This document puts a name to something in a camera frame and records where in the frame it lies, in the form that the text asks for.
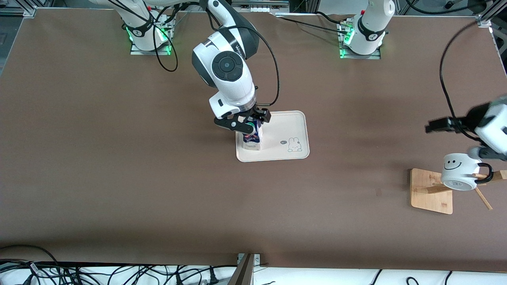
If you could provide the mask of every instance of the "brown table surface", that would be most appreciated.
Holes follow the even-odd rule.
[[[409,204],[408,169],[440,171],[444,155],[474,145],[424,133],[449,114],[438,63],[472,18],[394,17],[381,60],[347,60],[332,32],[245,16],[279,62],[272,111],[306,114],[304,160],[236,159],[234,133],[212,122],[216,91],[191,66],[212,32],[205,14],[177,27],[172,74],[129,55],[115,11],[40,9],[24,20],[0,78],[0,243],[42,245],[62,261],[227,264],[255,252],[282,267],[507,268],[506,184],[482,188],[492,211],[473,191],[454,192],[452,215]],[[248,65],[259,101],[270,101],[262,44]],[[444,73],[460,115],[507,90],[488,29],[459,37]]]

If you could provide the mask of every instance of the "wooden base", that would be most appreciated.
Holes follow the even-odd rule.
[[[441,187],[440,176],[438,172],[418,168],[410,170],[410,204],[413,207],[452,214],[452,190],[431,191]]]

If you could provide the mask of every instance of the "bunny drawing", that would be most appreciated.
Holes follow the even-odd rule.
[[[301,152],[301,143],[297,137],[291,137],[288,139],[288,152]]]

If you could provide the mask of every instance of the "wooden peg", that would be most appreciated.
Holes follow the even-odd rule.
[[[480,174],[480,173],[474,173],[472,174],[472,177],[475,177],[475,178],[479,178],[479,179],[483,179],[483,178],[486,178],[487,175],[485,174]]]
[[[472,176],[475,178],[479,178],[479,179],[483,179],[483,178],[487,177],[487,175],[480,174],[480,173],[474,173],[474,174],[472,174]],[[493,172],[493,179],[491,179],[490,182],[501,181],[501,180],[507,180],[507,170],[499,170],[499,171]]]
[[[442,192],[446,192],[446,191],[452,191],[452,189],[447,186],[431,186],[431,187],[424,188],[424,190],[428,194],[435,194],[435,193],[442,193]]]
[[[493,207],[491,207],[491,205],[489,204],[488,200],[486,200],[486,198],[484,197],[484,195],[482,195],[481,190],[479,190],[479,188],[475,188],[475,191],[476,191],[477,195],[479,196],[479,198],[482,200],[482,202],[486,205],[486,207],[488,208],[488,210],[493,210]]]

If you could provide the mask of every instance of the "green led light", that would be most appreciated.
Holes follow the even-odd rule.
[[[132,39],[132,35],[130,34],[130,31],[127,29],[127,33],[128,33],[128,38],[131,42],[134,42],[134,40]]]
[[[163,33],[160,29],[156,29],[156,31],[159,35],[160,40],[165,42],[167,40],[167,36],[165,35],[165,33]]]

